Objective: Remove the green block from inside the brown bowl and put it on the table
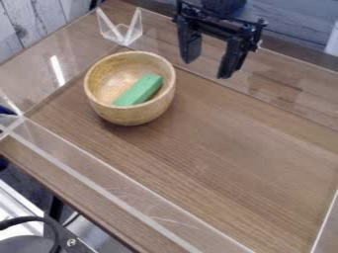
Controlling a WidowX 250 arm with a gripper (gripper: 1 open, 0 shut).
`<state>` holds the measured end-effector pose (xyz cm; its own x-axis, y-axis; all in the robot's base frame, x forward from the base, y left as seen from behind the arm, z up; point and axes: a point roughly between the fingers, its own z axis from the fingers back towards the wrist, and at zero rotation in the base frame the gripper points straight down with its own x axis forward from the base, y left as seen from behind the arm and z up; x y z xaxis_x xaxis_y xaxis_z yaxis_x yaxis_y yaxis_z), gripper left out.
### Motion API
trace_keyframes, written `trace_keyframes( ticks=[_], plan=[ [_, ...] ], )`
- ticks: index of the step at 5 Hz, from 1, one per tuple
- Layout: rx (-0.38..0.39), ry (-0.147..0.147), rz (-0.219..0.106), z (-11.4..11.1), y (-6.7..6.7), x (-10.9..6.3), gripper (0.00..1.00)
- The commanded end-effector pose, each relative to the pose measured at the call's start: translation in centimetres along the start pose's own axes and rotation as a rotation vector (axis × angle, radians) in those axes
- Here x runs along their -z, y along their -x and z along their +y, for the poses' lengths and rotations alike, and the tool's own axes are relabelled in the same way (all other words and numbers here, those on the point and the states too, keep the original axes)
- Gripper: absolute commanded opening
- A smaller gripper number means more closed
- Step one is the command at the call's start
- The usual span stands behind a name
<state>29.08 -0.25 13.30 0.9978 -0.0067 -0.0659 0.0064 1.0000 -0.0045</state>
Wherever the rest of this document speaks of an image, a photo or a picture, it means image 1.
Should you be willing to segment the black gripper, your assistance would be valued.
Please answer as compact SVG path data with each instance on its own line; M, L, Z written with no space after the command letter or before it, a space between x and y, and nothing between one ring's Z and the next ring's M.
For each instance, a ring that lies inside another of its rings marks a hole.
M216 75L219 79L229 78L240 69L248 51L256 51L260 46L261 32L268 25L263 17L248 13L245 6L247 0L176 0L173 21L182 62L189 64L201 51L201 35L193 28L227 41Z

